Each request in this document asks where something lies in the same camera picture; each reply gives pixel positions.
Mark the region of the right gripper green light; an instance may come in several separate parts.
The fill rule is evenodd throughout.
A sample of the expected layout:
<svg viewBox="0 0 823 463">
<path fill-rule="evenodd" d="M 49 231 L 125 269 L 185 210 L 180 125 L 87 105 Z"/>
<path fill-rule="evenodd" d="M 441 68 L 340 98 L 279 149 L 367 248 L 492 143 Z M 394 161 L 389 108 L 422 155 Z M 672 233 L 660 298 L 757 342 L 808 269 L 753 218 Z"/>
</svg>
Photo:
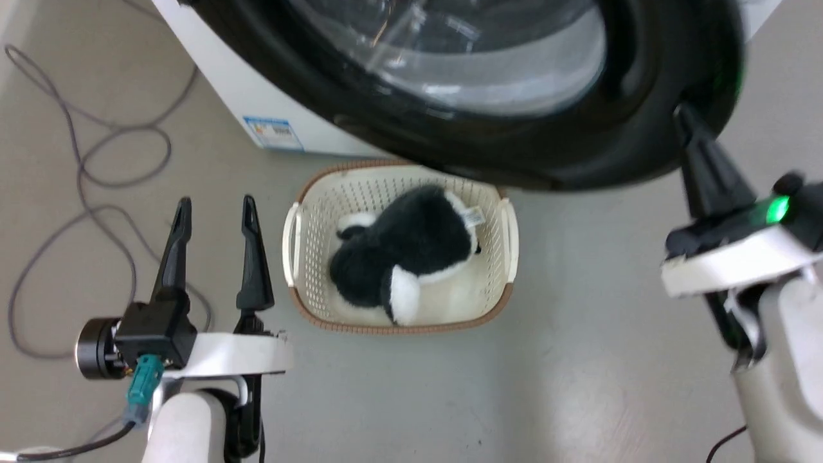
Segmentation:
<svg viewBox="0 0 823 463">
<path fill-rule="evenodd" d="M 821 261 L 821 181 L 791 171 L 757 199 L 693 105 L 679 103 L 673 120 L 688 211 L 702 222 L 669 235 L 680 246 L 661 265 L 669 296 L 748 287 Z"/>
</svg>

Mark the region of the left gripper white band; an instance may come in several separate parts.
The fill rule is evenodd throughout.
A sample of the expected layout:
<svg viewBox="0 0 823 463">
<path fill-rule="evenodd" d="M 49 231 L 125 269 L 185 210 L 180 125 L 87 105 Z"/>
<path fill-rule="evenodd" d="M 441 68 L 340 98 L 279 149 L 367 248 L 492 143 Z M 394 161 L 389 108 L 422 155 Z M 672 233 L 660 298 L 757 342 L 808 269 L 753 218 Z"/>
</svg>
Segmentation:
<svg viewBox="0 0 823 463">
<path fill-rule="evenodd" d="M 187 246 L 193 231 L 192 202 L 177 202 L 167 245 L 149 302 L 133 302 L 118 318 L 88 320 L 75 345 L 75 363 L 89 380 L 135 381 L 270 375 L 294 364 L 292 345 L 261 331 L 251 313 L 275 305 L 255 198 L 243 198 L 243 278 L 236 295 L 242 328 L 253 333 L 201 333 L 189 320 Z"/>
</svg>

